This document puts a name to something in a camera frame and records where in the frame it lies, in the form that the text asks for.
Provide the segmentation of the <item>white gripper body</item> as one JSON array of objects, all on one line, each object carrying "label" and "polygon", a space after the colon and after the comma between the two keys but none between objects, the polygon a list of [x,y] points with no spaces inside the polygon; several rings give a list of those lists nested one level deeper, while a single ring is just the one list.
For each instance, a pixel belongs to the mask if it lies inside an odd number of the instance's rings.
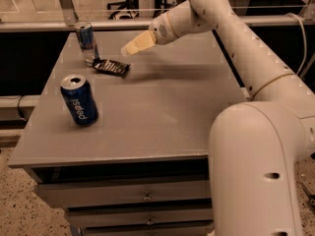
[{"label": "white gripper body", "polygon": [[149,26],[149,30],[154,33],[157,40],[156,44],[158,45],[166,45],[179,38],[171,24],[169,13],[163,13],[154,18]]}]

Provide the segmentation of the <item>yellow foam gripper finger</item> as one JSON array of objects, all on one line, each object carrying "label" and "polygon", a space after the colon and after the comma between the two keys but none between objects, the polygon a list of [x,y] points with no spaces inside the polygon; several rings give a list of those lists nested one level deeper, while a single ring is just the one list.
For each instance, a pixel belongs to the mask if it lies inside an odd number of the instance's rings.
[{"label": "yellow foam gripper finger", "polygon": [[148,48],[153,47],[157,42],[157,39],[154,35],[154,42],[149,44],[138,44],[136,42],[129,41],[125,46],[121,48],[121,53],[123,56],[134,55],[138,52],[144,51]]},{"label": "yellow foam gripper finger", "polygon": [[150,30],[145,30],[140,34],[136,35],[132,42],[136,42],[138,44],[149,44],[154,42],[154,34]]}]

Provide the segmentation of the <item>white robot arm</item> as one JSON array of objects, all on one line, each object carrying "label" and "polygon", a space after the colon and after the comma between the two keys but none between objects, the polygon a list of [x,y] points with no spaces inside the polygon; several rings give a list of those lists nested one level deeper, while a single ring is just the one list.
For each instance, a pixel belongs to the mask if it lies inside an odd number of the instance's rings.
[{"label": "white robot arm", "polygon": [[126,44],[133,55],[191,32],[215,32],[248,99],[210,132],[216,236],[303,236],[294,164],[315,150],[315,94],[234,14],[228,0],[187,0]]}]

